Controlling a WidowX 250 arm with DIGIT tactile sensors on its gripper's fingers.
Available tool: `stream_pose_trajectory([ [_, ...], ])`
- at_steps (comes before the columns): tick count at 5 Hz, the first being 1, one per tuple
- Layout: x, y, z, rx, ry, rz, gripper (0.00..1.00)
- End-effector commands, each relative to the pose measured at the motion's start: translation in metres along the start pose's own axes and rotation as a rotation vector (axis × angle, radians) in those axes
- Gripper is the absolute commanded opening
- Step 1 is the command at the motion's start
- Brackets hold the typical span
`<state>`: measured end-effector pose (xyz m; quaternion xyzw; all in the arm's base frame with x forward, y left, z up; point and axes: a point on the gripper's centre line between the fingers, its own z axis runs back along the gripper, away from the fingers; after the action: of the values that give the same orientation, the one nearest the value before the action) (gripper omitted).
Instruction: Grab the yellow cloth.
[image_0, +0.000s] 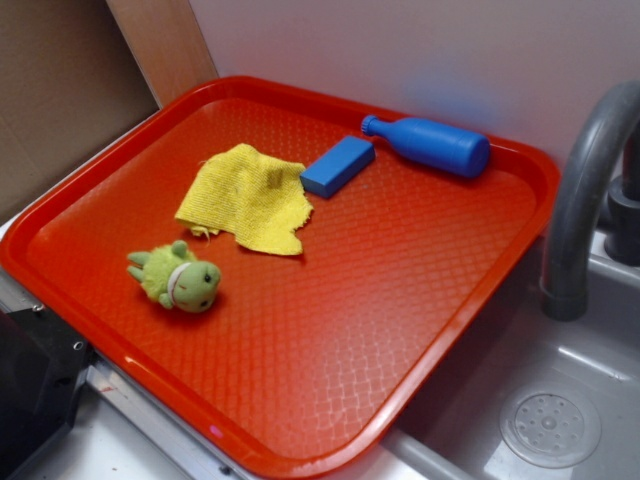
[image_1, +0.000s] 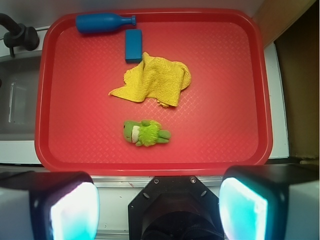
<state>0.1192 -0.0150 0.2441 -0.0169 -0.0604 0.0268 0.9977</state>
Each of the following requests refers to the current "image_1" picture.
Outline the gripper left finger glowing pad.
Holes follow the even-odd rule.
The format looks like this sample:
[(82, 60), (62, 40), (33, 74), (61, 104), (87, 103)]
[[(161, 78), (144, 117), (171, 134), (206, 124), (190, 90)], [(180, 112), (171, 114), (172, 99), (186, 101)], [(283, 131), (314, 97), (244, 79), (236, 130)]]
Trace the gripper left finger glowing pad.
[(86, 172), (0, 174), (2, 240), (93, 240), (99, 218), (99, 191)]

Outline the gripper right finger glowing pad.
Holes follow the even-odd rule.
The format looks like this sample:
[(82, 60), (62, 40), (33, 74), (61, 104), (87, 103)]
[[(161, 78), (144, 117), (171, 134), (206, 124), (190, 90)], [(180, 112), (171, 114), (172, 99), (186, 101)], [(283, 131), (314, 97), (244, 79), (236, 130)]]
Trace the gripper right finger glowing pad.
[(219, 189), (219, 213), (229, 240), (318, 240), (319, 166), (232, 166)]

